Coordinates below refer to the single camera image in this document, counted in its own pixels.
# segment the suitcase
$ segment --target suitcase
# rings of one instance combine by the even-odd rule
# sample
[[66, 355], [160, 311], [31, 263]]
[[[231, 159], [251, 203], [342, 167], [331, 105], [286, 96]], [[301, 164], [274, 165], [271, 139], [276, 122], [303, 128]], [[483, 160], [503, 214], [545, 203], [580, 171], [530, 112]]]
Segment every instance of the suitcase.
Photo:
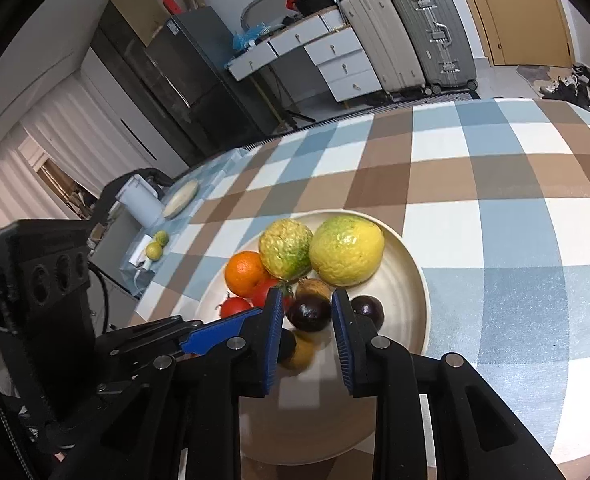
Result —
[[413, 44], [390, 0], [342, 0], [340, 7], [384, 90], [425, 86]]
[[433, 93], [478, 87], [469, 40], [453, 0], [393, 0]]

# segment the red tomato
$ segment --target red tomato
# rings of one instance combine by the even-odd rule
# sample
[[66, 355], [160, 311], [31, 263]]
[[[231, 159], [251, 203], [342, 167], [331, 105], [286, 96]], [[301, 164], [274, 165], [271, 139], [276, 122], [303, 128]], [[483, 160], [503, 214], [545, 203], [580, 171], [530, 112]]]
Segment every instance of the red tomato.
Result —
[[279, 288], [281, 288], [281, 304], [283, 306], [284, 311], [287, 311], [293, 303], [293, 294], [291, 293], [291, 288], [284, 282], [276, 280], [275, 278], [270, 278], [255, 287], [251, 300], [253, 302], [253, 306], [263, 308], [264, 303], [266, 303], [268, 291], [270, 290], [270, 288], [274, 286], [278, 286]]
[[233, 296], [232, 298], [228, 298], [224, 303], [221, 304], [221, 309], [219, 311], [219, 317], [224, 319], [228, 316], [233, 316], [233, 314], [239, 314], [245, 310], [249, 310], [253, 306], [248, 303], [244, 298], [238, 298], [237, 296]]

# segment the round plate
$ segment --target round plate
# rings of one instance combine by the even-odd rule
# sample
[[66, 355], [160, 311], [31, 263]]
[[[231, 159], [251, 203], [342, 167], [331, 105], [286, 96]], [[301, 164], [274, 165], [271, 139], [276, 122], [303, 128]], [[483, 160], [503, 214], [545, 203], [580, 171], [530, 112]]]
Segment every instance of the round plate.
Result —
[[[370, 280], [350, 287], [349, 297], [368, 294], [378, 298], [385, 313], [379, 333], [413, 353], [423, 353], [429, 334], [428, 290], [422, 270], [399, 235], [379, 220], [354, 211], [319, 210], [293, 218], [315, 232], [324, 220], [338, 214], [375, 222], [385, 239], [379, 269]], [[259, 235], [240, 250], [257, 251], [258, 240]], [[316, 277], [315, 272], [309, 276]], [[222, 269], [204, 293], [196, 318], [204, 323], [219, 319], [217, 306], [227, 291]], [[286, 318], [283, 326], [293, 329]], [[332, 325], [315, 337], [319, 346], [307, 370], [294, 374], [278, 365], [266, 398], [240, 399], [239, 433], [246, 456], [279, 465], [320, 462], [351, 449], [375, 430], [375, 399], [354, 399], [344, 386]]]
[[180, 211], [184, 209], [197, 193], [200, 183], [196, 180], [189, 180], [180, 189], [175, 191], [171, 200], [168, 201], [164, 208], [164, 218], [173, 218], [179, 215]]

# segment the wooden door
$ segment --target wooden door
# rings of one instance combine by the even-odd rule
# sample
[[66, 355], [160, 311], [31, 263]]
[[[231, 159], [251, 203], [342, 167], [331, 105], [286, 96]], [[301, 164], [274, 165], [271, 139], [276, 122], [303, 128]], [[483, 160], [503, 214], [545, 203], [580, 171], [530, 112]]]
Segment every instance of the wooden door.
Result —
[[488, 41], [494, 65], [571, 66], [568, 25], [560, 0], [474, 3], [483, 27], [479, 33]]

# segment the suitcase handle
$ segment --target suitcase handle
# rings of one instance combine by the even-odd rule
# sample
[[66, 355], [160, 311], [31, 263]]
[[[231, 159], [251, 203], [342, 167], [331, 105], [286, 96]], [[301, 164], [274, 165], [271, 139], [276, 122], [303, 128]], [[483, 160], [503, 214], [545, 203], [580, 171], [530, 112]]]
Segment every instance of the suitcase handle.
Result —
[[450, 46], [451, 43], [453, 43], [453, 40], [451, 39], [451, 33], [449, 32], [449, 28], [444, 25], [443, 23], [435, 23], [435, 27], [438, 28], [443, 28], [444, 29], [444, 34], [446, 35], [446, 43], [444, 43], [444, 46]]

